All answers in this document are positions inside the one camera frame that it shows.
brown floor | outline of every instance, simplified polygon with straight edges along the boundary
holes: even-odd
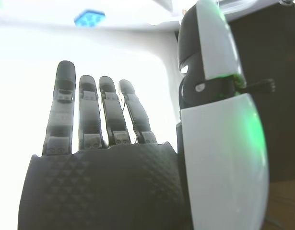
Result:
[[[279,221],[286,230],[295,230],[295,180],[271,183],[267,216]],[[266,223],[263,230],[278,230]]]

robotic hand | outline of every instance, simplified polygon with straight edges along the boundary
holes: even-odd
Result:
[[[211,0],[185,15],[178,38],[178,153],[157,144],[130,82],[79,85],[79,151],[71,154],[75,67],[59,63],[43,156],[32,156],[18,230],[259,230],[268,195],[264,134],[229,26]],[[122,110],[130,114],[131,144]]]

black finger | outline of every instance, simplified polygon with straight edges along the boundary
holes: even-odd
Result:
[[[59,63],[43,155],[71,154],[76,72],[70,61]]]
[[[101,77],[99,79],[99,89],[104,106],[109,146],[130,144],[125,118],[112,79],[105,76]]]
[[[96,84],[91,76],[83,75],[79,82],[79,149],[103,146]]]
[[[124,105],[122,107],[127,106],[138,143],[157,143],[156,137],[151,131],[147,113],[141,105],[132,84],[127,80],[121,80],[118,84],[118,91],[124,96]]]

blue light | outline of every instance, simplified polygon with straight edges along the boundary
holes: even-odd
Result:
[[[86,10],[75,18],[75,25],[79,27],[95,27],[106,18],[100,11]]]

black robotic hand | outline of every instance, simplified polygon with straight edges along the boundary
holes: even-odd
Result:
[[[137,144],[130,142],[115,86],[99,80],[108,146],[101,131],[95,81],[79,85],[79,151],[71,153],[75,67],[59,63],[43,155],[32,156],[19,208],[18,230],[177,230],[189,216],[177,155],[157,144],[130,82],[122,80]]]

